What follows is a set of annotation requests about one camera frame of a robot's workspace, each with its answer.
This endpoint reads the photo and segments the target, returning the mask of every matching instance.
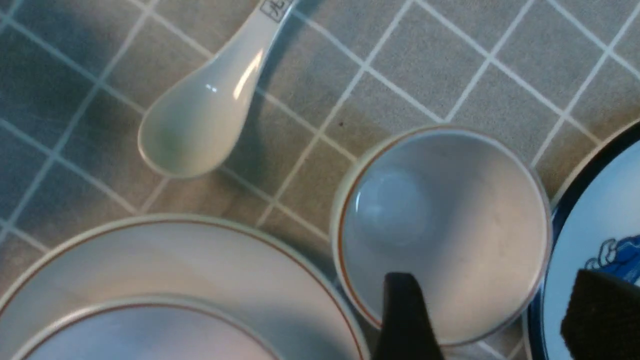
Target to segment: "white plate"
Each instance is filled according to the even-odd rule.
[[[278,360],[249,328],[191,299],[97,304],[53,323],[13,360]]]
[[[560,326],[579,269],[640,283],[640,122],[605,142],[563,188],[547,276],[527,314],[534,359],[571,359]]]
[[[285,359],[369,358],[346,303],[297,252],[232,222],[152,215],[77,236],[23,274],[0,299],[0,359],[78,309],[158,293],[216,304]]]

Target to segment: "blue plate rim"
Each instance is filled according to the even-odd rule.
[[[566,219],[572,212],[582,194],[587,190],[591,182],[601,171],[622,152],[635,143],[640,142],[640,121],[635,121],[622,132],[616,134],[608,142],[596,150],[591,159],[584,165],[580,172],[571,181],[569,187],[562,194],[552,212],[552,256],[553,248]],[[526,331],[529,336],[529,350],[533,360],[549,360],[547,347],[544,341],[544,326],[542,319],[542,299],[544,297],[547,274],[540,285],[538,293],[527,308]]]

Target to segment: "brown rim stripe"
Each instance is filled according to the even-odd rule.
[[[382,149],[380,149],[360,170],[360,173],[358,174],[358,176],[353,180],[351,187],[349,188],[349,191],[347,192],[347,196],[344,199],[344,203],[347,204],[349,202],[349,199],[353,196],[353,192],[355,190],[356,184],[358,184],[358,182],[361,180],[362,176],[364,176],[364,174],[366,173],[367,169],[369,169],[369,167],[371,166],[371,164],[373,164],[374,161],[376,161],[378,158],[380,158],[380,156],[384,155],[391,147],[397,145],[399,142],[401,142],[402,140],[419,134],[419,133],[430,133],[430,132],[435,132],[435,131],[440,131],[440,130],[457,130],[457,131],[466,131],[470,134],[474,134],[477,136],[481,136],[486,140],[491,140],[493,142],[498,143],[500,146],[502,146],[505,150],[507,150],[507,152],[509,153],[509,157],[514,158],[515,161],[517,163],[519,163],[520,166],[524,167],[524,169],[526,170],[526,174],[533,180],[533,183],[535,185],[535,187],[538,189],[538,192],[541,194],[541,201],[543,203],[543,208],[545,209],[545,217],[549,218],[549,212],[548,212],[548,204],[546,202],[546,200],[543,197],[543,190],[539,184],[539,182],[536,180],[536,178],[531,174],[531,170],[529,169],[529,167],[527,165],[525,165],[518,156],[515,155],[515,152],[513,152],[513,150],[511,150],[507,145],[504,145],[500,140],[494,139],[486,134],[483,134],[479,131],[475,131],[475,130],[470,130],[470,129],[465,129],[462,127],[457,127],[457,126],[450,126],[450,125],[439,125],[439,126],[431,126],[431,127],[421,127],[418,128],[414,131],[411,131],[409,133],[406,133],[402,136],[400,136],[399,138],[395,139],[394,141],[388,143],[386,146],[384,146]],[[358,296],[358,294],[356,293],[356,291],[353,289],[353,285],[351,285],[351,281],[349,280],[349,275],[347,274],[347,269],[346,269],[346,265],[345,265],[345,260],[344,260],[344,253],[343,253],[343,238],[342,238],[342,231],[341,229],[344,227],[344,218],[346,216],[346,211],[347,211],[347,207],[345,205],[342,206],[342,213],[340,214],[340,222],[339,222],[339,226],[338,226],[338,234],[337,234],[337,239],[338,239],[338,258],[340,260],[340,270],[342,271],[342,278],[344,279],[345,285],[346,285],[346,291],[348,291],[348,294],[350,295],[350,298],[353,299],[356,302],[356,305],[358,306],[358,308],[364,313],[364,315],[366,317],[369,318],[369,321],[374,323],[378,328],[381,327],[381,322],[375,317],[373,316],[369,310],[363,305],[362,303],[362,299],[360,298],[360,296]],[[536,277],[536,284],[539,284],[542,277],[544,276],[545,271],[543,271],[544,268],[547,267],[547,263],[550,257],[550,244],[549,244],[549,239],[550,239],[550,224],[547,224],[547,246],[546,246],[546,251],[545,251],[545,256],[543,258],[542,261],[542,267],[541,267],[541,271],[539,272],[538,276]],[[506,319],[504,322],[502,322],[499,326],[497,326],[494,330],[487,332],[486,334],[480,335],[476,338],[472,338],[471,340],[467,340],[467,341],[463,341],[461,343],[453,343],[453,344],[440,344],[441,347],[457,347],[457,346],[462,346],[462,345],[468,345],[471,343],[475,343],[479,340],[482,340],[484,338],[487,338],[493,334],[495,334],[496,332],[499,332],[500,330],[502,330],[505,326],[507,326],[508,324],[510,324],[511,322],[514,322],[517,318],[519,318],[522,314],[522,312],[529,306],[529,303],[531,301],[531,299],[533,298],[533,296],[536,294],[536,292],[538,292],[538,286],[534,286],[531,291],[529,292],[528,296],[527,296],[527,301],[525,301],[518,309],[517,311],[511,315],[508,319]]]
[[[206,221],[201,221],[201,220],[186,220],[186,219],[144,220],[144,221],[141,221],[141,222],[136,222],[135,224],[129,224],[129,225],[126,225],[126,226],[120,226],[120,227],[116,227],[114,229],[109,229],[109,230],[103,231],[103,232],[101,232],[99,234],[95,234],[95,235],[93,235],[91,237],[79,240],[77,243],[73,244],[73,246],[70,246],[70,247],[64,249],[63,251],[60,251],[59,253],[55,254],[54,256],[52,256],[51,259],[48,259],[39,268],[37,268],[32,274],[29,274],[29,277],[27,277],[24,281],[22,281],[22,283],[20,283],[20,286],[18,286],[18,288],[16,288],[15,291],[9,296],[9,298],[6,301],[6,303],[2,307],[0,307],[0,318],[2,317],[2,315],[3,315],[4,311],[6,310],[6,308],[8,307],[8,305],[13,301],[15,296],[18,294],[18,292],[20,292],[20,290],[23,289],[23,287],[25,287],[25,285],[30,280],[32,280],[36,275],[38,275],[38,273],[40,273],[40,271],[42,269],[44,269],[47,265],[51,264],[55,259],[58,259],[60,256],[62,256],[63,254],[67,253],[68,251],[71,251],[72,249],[75,249],[76,247],[78,247],[78,246],[80,246],[80,245],[82,245],[82,244],[84,244],[86,242],[89,242],[90,240],[93,240],[93,239],[95,239],[95,238],[97,238],[99,236],[103,236],[105,234],[113,233],[115,231],[124,230],[124,229],[128,229],[130,227],[136,227],[136,226],[141,226],[141,225],[162,224],[162,223],[197,224],[197,225],[208,225],[208,226],[221,227],[223,229],[227,229],[227,230],[235,231],[237,233],[241,233],[243,235],[247,235],[247,236],[249,236],[249,237],[251,237],[251,238],[253,238],[255,240],[258,240],[259,242],[262,242],[262,243],[270,246],[271,248],[273,248],[273,249],[279,251],[280,253],[282,253],[283,255],[287,256],[289,259],[293,260],[296,264],[298,264],[298,266],[300,266],[306,273],[308,273],[311,276],[311,278],[313,278],[320,285],[320,287],[322,287],[322,289],[324,289],[324,291],[327,293],[327,295],[329,295],[329,297],[333,301],[333,304],[340,311],[340,314],[342,315],[342,318],[344,319],[344,321],[347,323],[347,326],[349,327],[349,332],[351,333],[351,337],[353,338],[353,340],[356,343],[356,348],[358,349],[358,355],[360,356],[360,360],[368,360],[368,359],[364,358],[364,355],[362,354],[362,349],[360,348],[360,342],[358,341],[358,337],[356,336],[355,331],[353,330],[353,326],[352,326],[351,322],[349,321],[348,317],[346,316],[346,314],[344,313],[344,311],[340,307],[340,304],[338,304],[338,300],[336,300],[336,298],[331,294],[331,292],[323,284],[323,282],[320,279],[318,279],[303,263],[298,261],[296,258],[294,258],[288,252],[286,252],[283,249],[279,248],[274,243],[271,243],[268,240],[259,238],[254,234],[247,233],[246,231],[244,231],[242,229],[238,229],[238,228],[233,227],[233,226],[217,224],[216,222],[206,222]]]
[[[256,338],[253,334],[251,334],[250,332],[248,332],[246,329],[244,329],[241,326],[238,326],[238,324],[233,323],[231,321],[229,321],[229,319],[224,318],[223,316],[220,316],[216,313],[212,313],[212,312],[208,312],[208,311],[204,311],[202,309],[196,309],[193,307],[189,307],[189,306],[185,306],[185,305],[178,305],[178,304],[156,304],[153,302],[149,302],[149,303],[139,303],[139,304],[123,304],[123,305],[117,305],[117,306],[112,306],[112,307],[107,307],[105,309],[100,309],[100,310],[96,310],[96,311],[91,311],[88,314],[85,314],[84,316],[80,316],[77,319],[73,319],[72,321],[69,321],[68,323],[63,324],[62,326],[59,327],[59,329],[56,329],[55,331],[52,331],[50,334],[48,334],[46,337],[42,338],[36,345],[33,345],[33,347],[29,350],[29,352],[27,352],[26,354],[24,354],[24,356],[22,358],[20,358],[19,360],[25,360],[27,359],[29,356],[33,355],[33,352],[37,351],[42,345],[44,345],[44,343],[46,343],[47,341],[49,341],[51,338],[53,338],[55,335],[59,334],[60,332],[64,331],[65,329],[68,329],[69,327],[82,322],[83,320],[89,319],[89,318],[93,318],[94,316],[99,316],[102,315],[104,313],[110,313],[113,311],[118,311],[118,310],[123,310],[123,309],[130,309],[130,308],[136,308],[136,307],[173,307],[175,309],[183,309],[183,310],[188,310],[188,311],[192,311],[194,313],[200,313],[203,315],[206,315],[208,317],[211,318],[215,318],[218,320],[222,320],[223,322],[225,322],[227,325],[230,325],[231,327],[240,330],[240,332],[242,332],[243,334],[247,335],[249,338],[253,339],[256,343],[258,343],[260,345],[260,347],[262,347],[262,349],[264,351],[266,351],[273,359],[275,360],[282,360],[280,356],[277,356],[269,347],[267,347],[267,345],[264,343],[264,341]]]

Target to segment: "tiled table surface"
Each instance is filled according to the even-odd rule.
[[[257,0],[0,0],[0,293],[65,239],[118,218],[259,227],[333,276],[327,227],[372,144],[450,122],[510,145],[552,198],[640,113],[638,0],[302,0],[223,169],[168,181],[141,114]],[[520,323],[451,359],[525,359]]]

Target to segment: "white ceramic spoon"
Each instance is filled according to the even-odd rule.
[[[194,177],[220,166],[234,148],[269,50],[298,0],[260,0],[220,52],[151,106],[138,149],[154,170]]]

